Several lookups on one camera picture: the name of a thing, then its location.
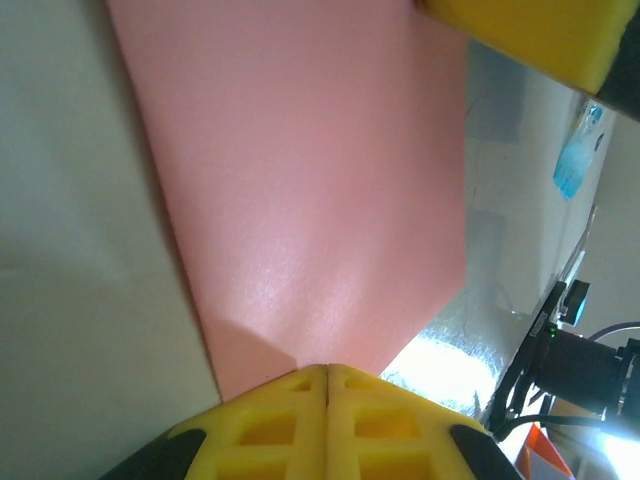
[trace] white wall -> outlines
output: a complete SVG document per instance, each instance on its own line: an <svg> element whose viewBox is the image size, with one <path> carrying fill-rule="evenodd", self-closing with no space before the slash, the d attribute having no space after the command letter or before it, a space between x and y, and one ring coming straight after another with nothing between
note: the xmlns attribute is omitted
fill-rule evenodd
<svg viewBox="0 0 640 480"><path fill-rule="evenodd" d="M96 478L218 401L144 138L103 2L0 2L0 478Z"/></svg>
<svg viewBox="0 0 640 480"><path fill-rule="evenodd" d="M620 116L596 197L598 212L579 277L593 282L578 332L640 320L640 124ZM611 335L626 344L640 331Z"/></svg>

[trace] yellow foam grid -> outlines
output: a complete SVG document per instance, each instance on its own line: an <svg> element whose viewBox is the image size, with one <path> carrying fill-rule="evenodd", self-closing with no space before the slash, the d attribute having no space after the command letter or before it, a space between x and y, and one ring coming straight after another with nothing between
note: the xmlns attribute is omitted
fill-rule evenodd
<svg viewBox="0 0 640 480"><path fill-rule="evenodd" d="M639 0L419 0L423 10L567 85L596 94Z"/></svg>
<svg viewBox="0 0 640 480"><path fill-rule="evenodd" d="M187 480L473 479L449 427L474 420L344 365L311 366L173 429L207 432Z"/></svg>

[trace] reflective surface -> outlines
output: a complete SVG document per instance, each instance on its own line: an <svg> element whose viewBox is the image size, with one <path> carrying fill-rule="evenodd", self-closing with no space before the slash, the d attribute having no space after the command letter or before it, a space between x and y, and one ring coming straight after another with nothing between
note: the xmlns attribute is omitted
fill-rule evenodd
<svg viewBox="0 0 640 480"><path fill-rule="evenodd" d="M465 132L467 284L382 377L476 418L589 219L613 126L585 183L553 184L580 95L479 44L469 50Z"/></svg>

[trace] black cable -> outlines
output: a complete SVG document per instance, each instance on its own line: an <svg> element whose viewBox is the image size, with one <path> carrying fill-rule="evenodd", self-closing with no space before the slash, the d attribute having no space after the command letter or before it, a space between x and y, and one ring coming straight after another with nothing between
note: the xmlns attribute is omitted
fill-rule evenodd
<svg viewBox="0 0 640 480"><path fill-rule="evenodd" d="M531 422L540 422L551 425L572 425L576 427L602 428L604 426L604 422L599 418L575 417L572 415L523 415L504 422L495 432L493 432L493 436L500 442L507 438L514 428Z"/></svg>
<svg viewBox="0 0 640 480"><path fill-rule="evenodd" d="M596 333L594 333L589 338L587 338L587 340L591 340L592 342L595 342L597 340L600 340L603 337L606 337L607 335L611 335L612 333L622 332L623 330L633 330L636 328L640 328L640 322L616 323L613 325L609 325L608 327L603 328L602 330L598 330Z"/></svg>

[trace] pink foam sheet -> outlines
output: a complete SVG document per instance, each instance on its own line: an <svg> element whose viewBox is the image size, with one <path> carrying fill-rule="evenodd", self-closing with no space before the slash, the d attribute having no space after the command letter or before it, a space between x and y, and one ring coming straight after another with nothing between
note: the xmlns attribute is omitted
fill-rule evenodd
<svg viewBox="0 0 640 480"><path fill-rule="evenodd" d="M466 39L411 0L111 0L224 399L380 373L465 279Z"/></svg>

